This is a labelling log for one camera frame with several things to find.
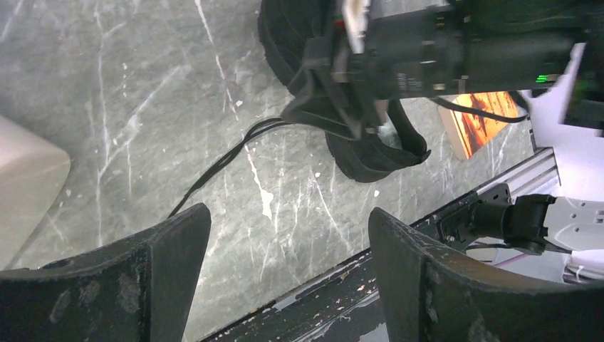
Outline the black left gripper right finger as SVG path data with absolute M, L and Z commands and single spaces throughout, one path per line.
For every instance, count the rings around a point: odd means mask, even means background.
M 603 285 L 567 285 L 474 260 L 375 208 L 368 220 L 391 341 L 601 341 Z

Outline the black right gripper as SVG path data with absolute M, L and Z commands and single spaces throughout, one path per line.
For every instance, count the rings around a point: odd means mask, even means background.
M 374 101 L 470 93 L 467 37 L 453 6 L 384 16 L 377 4 L 339 4 L 326 34 L 307 40 L 281 119 L 359 140 L 377 130 Z

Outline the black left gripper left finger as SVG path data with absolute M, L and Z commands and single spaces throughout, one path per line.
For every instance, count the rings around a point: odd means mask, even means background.
M 39 269 L 1 273 L 3 341 L 181 341 L 211 229 L 199 203 Z

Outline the black shoelace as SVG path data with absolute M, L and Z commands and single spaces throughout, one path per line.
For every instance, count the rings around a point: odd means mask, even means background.
M 281 118 L 268 118 L 259 121 L 255 125 L 251 126 L 246 134 L 243 136 L 241 141 L 220 157 L 207 171 L 205 171 L 200 178 L 193 183 L 193 185 L 185 192 L 182 199 L 177 203 L 174 209 L 168 214 L 168 218 L 175 216 L 181 208 L 186 204 L 187 200 L 198 190 L 202 189 L 217 173 L 223 170 L 228 164 L 230 164 L 239 153 L 246 147 L 252 140 L 260 137 L 264 133 L 270 130 L 291 125 Z

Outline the black shoe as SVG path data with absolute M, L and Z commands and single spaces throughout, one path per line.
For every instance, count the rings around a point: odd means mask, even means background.
M 307 47 L 316 58 L 326 52 L 322 43 L 334 33 L 326 26 L 334 5 L 334 1 L 261 2 L 259 39 L 267 63 L 286 88 L 298 71 L 315 71 L 304 67 Z M 394 125 L 397 147 L 368 131 L 359 140 L 324 132 L 328 150 L 347 178 L 360 183 L 377 182 L 392 172 L 420 165 L 429 157 L 425 139 L 412 126 L 400 101 L 389 101 L 385 112 Z

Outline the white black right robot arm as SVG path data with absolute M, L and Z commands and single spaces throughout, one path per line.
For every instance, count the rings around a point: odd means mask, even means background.
M 358 182 L 423 163 L 425 139 L 402 108 L 405 98 L 480 118 L 451 95 L 551 88 L 573 47 L 585 44 L 563 123 L 603 129 L 601 1 L 451 1 L 392 16 L 375 7 L 330 5 L 319 36 L 306 39 L 281 117 L 328 135 L 342 171 Z

